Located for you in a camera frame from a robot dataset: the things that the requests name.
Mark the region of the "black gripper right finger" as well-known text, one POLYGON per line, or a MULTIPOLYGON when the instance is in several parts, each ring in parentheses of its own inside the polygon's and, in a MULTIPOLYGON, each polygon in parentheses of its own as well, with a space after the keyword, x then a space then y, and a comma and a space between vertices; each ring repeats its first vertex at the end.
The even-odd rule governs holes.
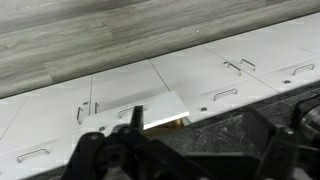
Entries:
POLYGON ((255 180, 293 180, 296 168, 320 180, 319 133, 302 126, 276 126, 252 108, 242 116, 242 129, 262 154, 255 180))

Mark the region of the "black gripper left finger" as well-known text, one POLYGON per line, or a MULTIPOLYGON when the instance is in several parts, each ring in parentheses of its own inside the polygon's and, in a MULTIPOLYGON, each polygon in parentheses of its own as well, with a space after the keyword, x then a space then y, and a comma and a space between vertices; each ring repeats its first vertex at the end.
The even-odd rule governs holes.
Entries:
POLYGON ((103 180, 120 167, 132 180, 214 180, 214 176, 159 140, 143 134, 142 106, 133 108, 129 124, 117 125, 105 137, 101 132, 84 134, 62 180, 103 180))

